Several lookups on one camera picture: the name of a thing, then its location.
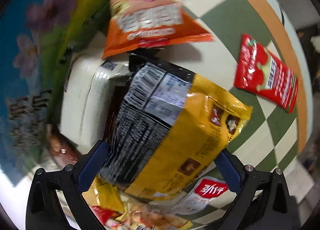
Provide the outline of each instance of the orange snack bag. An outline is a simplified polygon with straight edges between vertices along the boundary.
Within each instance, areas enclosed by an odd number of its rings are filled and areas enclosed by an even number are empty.
[[[103,58],[137,49],[212,41],[182,9],[182,0],[110,0],[112,18]]]

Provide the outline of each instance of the instant noodle package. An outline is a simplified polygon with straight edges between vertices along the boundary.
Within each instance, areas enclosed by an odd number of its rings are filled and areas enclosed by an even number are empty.
[[[183,10],[182,0],[110,0],[110,5],[104,58],[138,47],[213,40]]]
[[[127,194],[171,199],[241,132],[252,107],[148,50],[130,54],[129,70],[111,100],[100,176]]]

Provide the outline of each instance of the plastic packaging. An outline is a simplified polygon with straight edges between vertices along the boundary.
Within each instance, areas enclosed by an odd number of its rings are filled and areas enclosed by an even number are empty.
[[[118,192],[116,187],[98,177],[82,195],[99,221],[113,230],[186,230],[192,226],[188,220]]]
[[[291,113],[298,78],[280,59],[244,34],[234,86],[263,96]]]
[[[212,41],[182,9],[182,0],[111,0],[112,18],[103,57],[137,49]]]
[[[198,213],[228,189],[223,180],[214,177],[202,177],[193,189],[170,209],[170,212],[181,215]]]
[[[122,101],[114,95],[118,107],[109,110],[100,176],[134,196],[171,199],[241,132],[252,107],[147,50],[130,54],[129,69],[129,89]]]

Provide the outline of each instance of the red snack package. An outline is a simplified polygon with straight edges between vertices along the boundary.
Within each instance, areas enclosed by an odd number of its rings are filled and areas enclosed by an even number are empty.
[[[182,10],[182,0],[110,0],[112,18],[103,58],[137,49],[212,41]]]
[[[114,213],[114,211],[112,211],[112,210],[105,209],[105,208],[98,207],[98,206],[93,206],[93,207],[90,207],[90,208],[93,211],[93,213],[95,214],[95,216],[98,218],[100,223],[102,223],[103,225],[106,224],[108,219]]]
[[[234,86],[268,98],[291,113],[298,78],[274,54],[244,34]]]

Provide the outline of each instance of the checkered floor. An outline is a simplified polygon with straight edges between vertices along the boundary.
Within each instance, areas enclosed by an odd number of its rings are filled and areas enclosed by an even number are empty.
[[[297,155],[296,110],[288,114],[265,99],[233,87],[241,34],[250,34],[283,59],[267,26],[247,0],[185,0],[184,6],[189,15],[212,32],[215,41],[170,46],[157,56],[199,73],[230,91],[243,103],[253,106],[251,120],[229,144],[228,150],[237,155],[242,163],[251,164],[257,170],[280,168],[285,175],[288,174],[292,169],[286,168],[294,163]],[[222,178],[214,163],[203,174]],[[157,204],[172,207],[194,184],[179,197]],[[180,216],[192,220],[193,227],[208,224],[223,216],[234,197],[235,194],[228,191],[203,211]]]

